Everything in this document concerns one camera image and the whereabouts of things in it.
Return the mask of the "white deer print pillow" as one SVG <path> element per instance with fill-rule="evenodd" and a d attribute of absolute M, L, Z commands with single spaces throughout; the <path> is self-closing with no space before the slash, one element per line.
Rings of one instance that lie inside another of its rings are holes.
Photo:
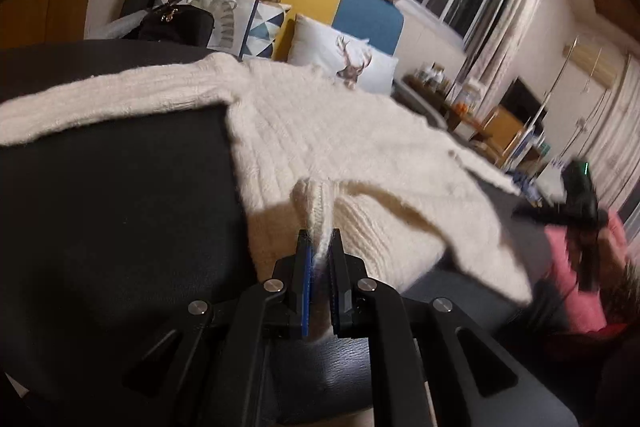
<path fill-rule="evenodd" d="M 288 64 L 318 66 L 347 86 L 390 95 L 398 60 L 331 26 L 297 14 Z"/>

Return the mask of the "black handbag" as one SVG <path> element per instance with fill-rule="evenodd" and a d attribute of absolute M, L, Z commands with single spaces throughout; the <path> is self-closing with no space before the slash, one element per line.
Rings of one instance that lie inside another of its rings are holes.
<path fill-rule="evenodd" d="M 173 42 L 204 48 L 215 28 L 211 12 L 184 0 L 169 0 L 152 9 L 142 21 L 124 35 L 126 40 Z"/>

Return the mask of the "white knitted sweater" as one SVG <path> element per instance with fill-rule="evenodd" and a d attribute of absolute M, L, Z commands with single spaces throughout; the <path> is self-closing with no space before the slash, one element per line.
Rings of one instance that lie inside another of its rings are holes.
<path fill-rule="evenodd" d="M 317 66 L 239 62 L 213 53 L 192 64 L 91 77 L 1 106 L 1 142 L 96 122 L 222 103 L 257 274 L 266 277 L 299 230 L 328 264 L 330 235 L 376 279 L 405 291 L 444 254 L 506 299 L 533 298 L 482 184 L 516 193 L 477 153 L 382 94 L 349 88 Z"/>

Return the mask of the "hedgehog print pillow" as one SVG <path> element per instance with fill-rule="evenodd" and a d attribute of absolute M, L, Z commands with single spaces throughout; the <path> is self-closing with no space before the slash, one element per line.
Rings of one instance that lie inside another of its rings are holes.
<path fill-rule="evenodd" d="M 156 0 L 166 4 L 175 0 Z M 197 8 L 213 17 L 214 26 L 206 48 L 240 57 L 250 17 L 255 14 L 258 0 L 178 0 L 178 5 Z"/>

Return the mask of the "wooden side table with items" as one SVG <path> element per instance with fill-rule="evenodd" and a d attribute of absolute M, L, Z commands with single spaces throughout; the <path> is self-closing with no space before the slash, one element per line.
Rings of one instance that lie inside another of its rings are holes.
<path fill-rule="evenodd" d="M 544 117 L 547 111 L 521 79 L 514 80 L 501 101 L 489 113 L 478 118 L 471 102 L 480 90 L 463 89 L 458 101 L 448 102 L 445 93 L 416 74 L 407 74 L 401 82 L 415 94 L 419 102 L 442 116 L 446 129 L 456 132 L 461 127 L 472 130 L 468 141 L 472 149 L 491 164 L 506 168 L 521 161 L 544 157 Z"/>

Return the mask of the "black ottoman seat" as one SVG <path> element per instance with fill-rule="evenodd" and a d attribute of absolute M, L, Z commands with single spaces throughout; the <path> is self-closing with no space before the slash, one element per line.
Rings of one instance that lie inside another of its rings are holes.
<path fill-rule="evenodd" d="M 85 41 L 1 51 L 1 102 L 204 50 Z M 214 348 L 186 305 L 257 282 L 222 105 L 94 124 L 1 147 L 1 369 L 47 426 L 223 426 Z M 261 426 L 373 425 L 367 340 L 272 345 Z"/>

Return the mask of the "geometric triangle pattern pillow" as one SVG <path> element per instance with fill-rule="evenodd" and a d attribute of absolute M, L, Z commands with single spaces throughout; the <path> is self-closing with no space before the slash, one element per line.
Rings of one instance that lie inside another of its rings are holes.
<path fill-rule="evenodd" d="M 271 58 L 276 41 L 291 5 L 279 2 L 254 1 L 250 9 L 240 57 Z"/>

